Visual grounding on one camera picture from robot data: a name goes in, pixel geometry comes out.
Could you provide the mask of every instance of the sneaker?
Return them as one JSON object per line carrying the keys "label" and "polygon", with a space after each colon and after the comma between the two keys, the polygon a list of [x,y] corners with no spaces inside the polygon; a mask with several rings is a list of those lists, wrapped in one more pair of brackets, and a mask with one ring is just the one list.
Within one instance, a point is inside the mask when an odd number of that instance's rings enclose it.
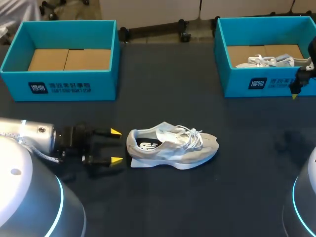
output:
{"label": "sneaker", "polygon": [[131,167],[172,165],[190,169],[210,160],[219,145],[216,137],[163,122],[153,128],[132,130],[126,146],[132,156]]}
{"label": "sneaker", "polygon": [[288,54],[279,57],[262,57],[260,54],[256,57],[248,58],[248,63],[242,63],[236,68],[264,68],[264,67],[307,67],[311,66],[312,60],[293,58]]}

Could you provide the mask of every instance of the dark table surface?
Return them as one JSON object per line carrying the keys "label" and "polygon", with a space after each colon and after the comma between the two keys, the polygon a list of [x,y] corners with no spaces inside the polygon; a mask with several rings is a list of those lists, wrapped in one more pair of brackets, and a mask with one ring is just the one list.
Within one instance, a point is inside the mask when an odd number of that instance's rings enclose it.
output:
{"label": "dark table surface", "polygon": [[218,137],[214,159],[190,170],[123,163],[94,180],[75,169],[87,237],[285,236],[283,201],[316,144],[316,98],[224,99],[210,43],[129,44],[119,78],[115,102],[14,103],[0,84],[1,117],[116,128],[117,156],[130,130],[162,121]]}

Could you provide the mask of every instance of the black clamp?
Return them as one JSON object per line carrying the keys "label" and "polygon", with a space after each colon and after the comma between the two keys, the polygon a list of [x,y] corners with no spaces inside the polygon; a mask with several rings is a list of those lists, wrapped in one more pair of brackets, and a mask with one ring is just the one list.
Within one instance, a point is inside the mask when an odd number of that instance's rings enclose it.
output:
{"label": "black clamp", "polygon": [[307,67],[300,67],[296,73],[295,81],[290,84],[290,90],[293,99],[301,93],[302,87],[306,86],[311,78],[316,77],[315,63],[316,63],[316,37],[308,46],[308,53],[310,54],[312,64]]}
{"label": "black clamp", "polygon": [[61,132],[56,132],[54,156],[58,156],[63,163],[80,158],[89,175],[94,176],[98,168],[112,167],[123,161],[121,157],[98,155],[100,149],[96,144],[106,145],[107,142],[95,142],[97,137],[119,139],[121,136],[113,128],[94,129],[84,123],[66,126]]}

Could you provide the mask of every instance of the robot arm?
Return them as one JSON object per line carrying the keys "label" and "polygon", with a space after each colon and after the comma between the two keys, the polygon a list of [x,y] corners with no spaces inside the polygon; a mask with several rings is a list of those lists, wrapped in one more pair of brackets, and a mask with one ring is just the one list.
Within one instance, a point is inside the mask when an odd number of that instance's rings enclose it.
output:
{"label": "robot arm", "polygon": [[37,157],[63,163],[69,157],[78,157],[87,168],[109,167],[120,163],[120,157],[96,157],[93,147],[95,136],[119,139],[121,133],[110,129],[95,129],[85,124],[66,126],[61,131],[53,124],[0,118],[0,136],[16,140]]}
{"label": "robot arm", "polygon": [[314,68],[314,65],[316,64],[316,37],[310,43],[308,52],[310,54],[312,64],[307,67],[301,67],[297,71],[295,81],[290,84],[290,90],[293,99],[295,99],[297,95],[301,93],[302,87],[307,85],[311,78],[316,77],[316,70]]}

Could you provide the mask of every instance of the blue cardboard box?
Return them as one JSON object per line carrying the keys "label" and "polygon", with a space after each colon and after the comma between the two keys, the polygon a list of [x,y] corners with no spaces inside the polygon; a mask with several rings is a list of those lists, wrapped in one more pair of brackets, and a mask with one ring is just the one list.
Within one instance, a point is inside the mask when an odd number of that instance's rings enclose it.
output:
{"label": "blue cardboard box", "polygon": [[[288,86],[299,68],[235,68],[229,46],[298,45],[309,58],[308,45],[315,36],[311,17],[219,18],[214,51],[225,97],[291,96]],[[310,80],[301,95],[316,95],[316,80]]]}
{"label": "blue cardboard box", "polygon": [[[28,71],[36,49],[109,49],[108,70]],[[120,43],[115,20],[23,22],[0,72],[15,101],[115,100]]]}

